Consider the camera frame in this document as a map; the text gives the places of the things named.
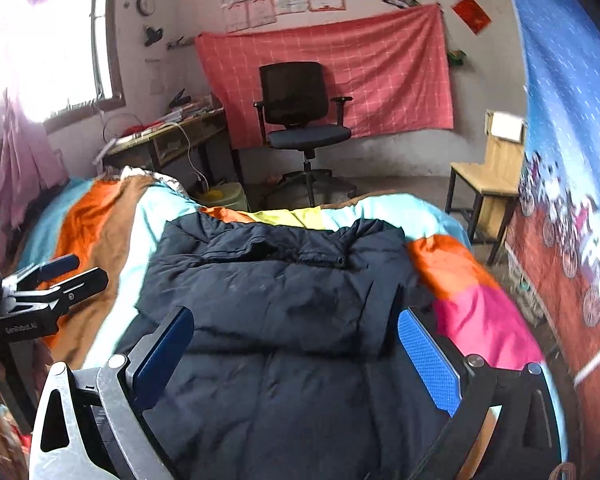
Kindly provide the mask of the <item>dark navy puffer jacket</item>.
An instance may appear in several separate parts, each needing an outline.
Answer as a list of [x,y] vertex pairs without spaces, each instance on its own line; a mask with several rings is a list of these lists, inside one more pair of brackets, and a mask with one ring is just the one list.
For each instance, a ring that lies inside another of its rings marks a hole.
[[398,337],[429,309],[403,232],[225,223],[164,227],[129,350],[176,307],[195,331],[146,419],[183,479],[405,479],[448,414]]

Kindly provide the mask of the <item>multicolour striped bed blanket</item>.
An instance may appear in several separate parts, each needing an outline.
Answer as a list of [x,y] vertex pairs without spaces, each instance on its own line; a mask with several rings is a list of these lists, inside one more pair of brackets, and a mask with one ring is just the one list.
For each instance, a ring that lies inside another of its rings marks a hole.
[[17,266],[73,254],[80,268],[100,266],[107,289],[76,308],[46,344],[57,359],[81,366],[102,364],[136,317],[148,261],[166,222],[205,212],[225,222],[261,222],[336,231],[358,219],[382,220],[404,232],[417,271],[434,294],[442,335],[464,354],[519,370],[545,362],[519,309],[474,258],[460,222],[404,192],[367,194],[340,204],[255,212],[241,206],[208,207],[181,193],[170,178],[156,180],[133,169],[129,180],[72,179],[36,214],[19,246]]

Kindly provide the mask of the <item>pink curtain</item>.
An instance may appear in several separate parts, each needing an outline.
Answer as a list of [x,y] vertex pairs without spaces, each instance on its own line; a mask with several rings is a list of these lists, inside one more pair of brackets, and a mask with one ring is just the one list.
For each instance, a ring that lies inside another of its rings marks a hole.
[[31,122],[7,92],[3,102],[0,217],[1,227],[13,230],[23,222],[30,203],[43,191],[65,184],[69,175],[44,126]]

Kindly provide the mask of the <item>wooden desk with shelves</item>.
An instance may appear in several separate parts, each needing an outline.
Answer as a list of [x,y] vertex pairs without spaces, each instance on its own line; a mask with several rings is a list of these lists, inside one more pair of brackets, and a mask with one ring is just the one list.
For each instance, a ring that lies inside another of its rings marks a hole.
[[[208,145],[217,136],[226,141],[233,171],[231,178],[218,179],[213,173]],[[194,153],[201,163],[199,170],[211,185],[222,180],[244,183],[242,163],[238,151],[230,143],[230,130],[222,108],[187,117],[180,122],[165,122],[148,133],[116,143],[102,158],[102,166],[117,169],[132,166],[166,174],[164,170],[167,166]]]

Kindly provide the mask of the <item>yellow green plastic bin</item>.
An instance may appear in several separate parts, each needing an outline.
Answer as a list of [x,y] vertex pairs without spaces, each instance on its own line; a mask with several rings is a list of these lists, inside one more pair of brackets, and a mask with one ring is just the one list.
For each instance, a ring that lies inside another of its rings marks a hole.
[[248,198],[239,182],[212,186],[205,193],[195,195],[198,204],[205,207],[224,207],[237,211],[250,211]]

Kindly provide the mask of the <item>blue bicycle-print curtain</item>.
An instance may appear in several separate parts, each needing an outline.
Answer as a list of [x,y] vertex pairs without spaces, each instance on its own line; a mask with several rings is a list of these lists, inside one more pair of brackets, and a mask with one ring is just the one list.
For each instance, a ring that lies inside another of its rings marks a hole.
[[513,0],[527,75],[520,206],[507,246],[555,332],[600,460],[600,29],[588,0]]

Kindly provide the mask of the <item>wooden chair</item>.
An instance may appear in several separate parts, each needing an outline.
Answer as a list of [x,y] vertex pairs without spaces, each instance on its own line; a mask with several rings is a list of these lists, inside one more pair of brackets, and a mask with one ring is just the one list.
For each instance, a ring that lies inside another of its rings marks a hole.
[[[444,211],[467,222],[470,244],[489,245],[486,263],[496,263],[506,230],[518,204],[518,186],[526,140],[524,118],[488,110],[484,116],[486,152],[482,162],[452,162]],[[453,205],[455,185],[462,181],[474,193],[469,207]]]

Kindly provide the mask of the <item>black office chair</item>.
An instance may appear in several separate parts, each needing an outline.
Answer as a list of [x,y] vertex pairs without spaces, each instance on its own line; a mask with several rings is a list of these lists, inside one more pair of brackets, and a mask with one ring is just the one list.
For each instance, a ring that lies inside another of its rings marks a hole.
[[351,139],[344,125],[344,107],[352,96],[328,95],[325,71],[317,62],[294,61],[259,68],[262,99],[253,103],[258,114],[261,139],[276,151],[297,151],[303,155],[302,169],[283,174],[261,198],[268,199],[286,188],[302,185],[309,205],[316,205],[315,189],[343,190],[352,198],[358,188],[338,178],[329,169],[315,169],[312,162],[319,148],[328,148]]

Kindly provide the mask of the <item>window with brown frame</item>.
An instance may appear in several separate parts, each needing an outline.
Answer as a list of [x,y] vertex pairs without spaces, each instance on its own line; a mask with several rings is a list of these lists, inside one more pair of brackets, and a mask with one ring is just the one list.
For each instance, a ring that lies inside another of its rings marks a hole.
[[49,133],[124,107],[115,5],[0,0],[0,106],[16,98]]

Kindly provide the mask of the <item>round wall clock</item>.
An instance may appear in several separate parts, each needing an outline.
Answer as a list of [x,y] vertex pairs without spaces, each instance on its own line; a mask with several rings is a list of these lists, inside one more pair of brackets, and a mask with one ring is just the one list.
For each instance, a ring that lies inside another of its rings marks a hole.
[[148,18],[155,13],[156,2],[155,0],[136,0],[136,10],[144,18]]

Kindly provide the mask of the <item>red checked wall cloth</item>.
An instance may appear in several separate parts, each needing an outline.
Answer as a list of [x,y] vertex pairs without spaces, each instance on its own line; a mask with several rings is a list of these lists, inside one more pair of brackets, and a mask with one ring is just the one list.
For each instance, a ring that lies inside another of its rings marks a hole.
[[234,148],[262,145],[254,102],[260,67],[323,66],[330,96],[350,96],[344,124],[354,138],[454,127],[440,6],[330,24],[227,35],[203,32],[195,48],[211,92],[224,106]]

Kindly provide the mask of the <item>red paper wall decoration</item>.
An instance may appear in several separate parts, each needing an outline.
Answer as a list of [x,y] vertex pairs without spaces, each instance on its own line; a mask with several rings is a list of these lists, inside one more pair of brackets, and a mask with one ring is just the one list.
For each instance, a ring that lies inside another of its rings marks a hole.
[[474,35],[479,35],[492,23],[490,16],[476,0],[458,0],[451,9]]

